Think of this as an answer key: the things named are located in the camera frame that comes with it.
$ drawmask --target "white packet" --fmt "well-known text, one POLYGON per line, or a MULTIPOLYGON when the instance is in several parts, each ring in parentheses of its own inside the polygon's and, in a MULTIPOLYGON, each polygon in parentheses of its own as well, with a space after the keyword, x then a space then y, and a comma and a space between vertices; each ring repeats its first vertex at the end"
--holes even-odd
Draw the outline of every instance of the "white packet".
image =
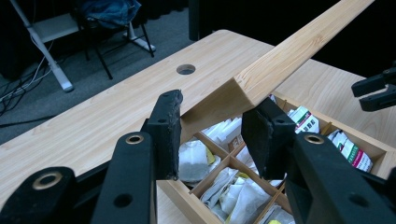
POLYGON ((234 184, 230 185, 220 196, 220 206, 221 210, 223 210, 228 215, 231 214, 233 209, 235 208, 236 202, 239 197, 239 193, 245 184, 245 179, 242 177, 238 177, 234 184))
POLYGON ((296 123, 296 133, 319 133, 319 121, 307 108, 299 106, 296 110, 290 111, 288 115, 296 123))
POLYGON ((229 224, 243 224, 260 214, 259 207, 270 200, 267 194, 258 184, 250 178, 244 184, 239 193, 238 201, 230 216, 229 224))
POLYGON ((244 163, 250 170, 252 170, 257 175, 259 174, 259 170, 257 170, 256 164, 248 153, 248 147, 242 148, 242 150, 236 155, 236 158, 244 163))
POLYGON ((233 121, 224 127, 224 129, 219 133, 217 139, 219 140, 219 144, 222 148, 231 151, 229 149, 229 144, 235 139, 238 138, 241 134, 242 127, 242 119, 235 118, 233 121))
MULTIPOLYGON (((218 165, 221 163, 221 158, 217 155, 213 155, 213 157, 215 158, 215 161, 212 162, 211 164, 208 165, 209 167, 209 173, 212 172, 212 170, 214 170, 216 167, 218 167, 218 165)), ((194 181, 194 182, 189 182, 189 181, 183 181, 183 183, 189 187, 195 188, 199 183, 201 182, 201 180, 199 181, 194 181)))
POLYGON ((201 181, 209 174, 206 146, 201 141, 182 144, 178 151, 178 157, 178 176, 181 181, 201 181))
POLYGON ((216 203, 215 206, 213 206, 210 211, 215 214, 215 216, 220 219, 221 222, 225 222, 225 220, 227 220, 228 214, 225 213, 221 207, 219 203, 216 203))
POLYGON ((230 119, 224 120, 223 122, 220 122, 218 124, 215 124, 214 128, 210 128, 209 130, 204 130, 204 134, 206 134, 207 137, 212 139, 215 143, 220 145, 220 140, 217 138, 219 134, 222 132, 222 130, 231 123, 230 119))
POLYGON ((209 208, 214 207, 221 193, 230 185, 237 173, 237 170, 229 167, 222 169, 214 180, 213 185, 202 195, 201 202, 209 208))
POLYGON ((285 224, 295 223, 294 217, 275 203, 270 207, 270 209, 268 209, 268 212, 265 214, 262 220, 260 220, 259 224, 268 224, 272 220, 276 220, 285 224))
POLYGON ((369 172, 373 166, 370 158, 365 152, 353 144, 342 131, 338 131, 336 135, 331 134, 332 143, 341 151, 341 154, 349 161, 349 163, 360 170, 369 172))

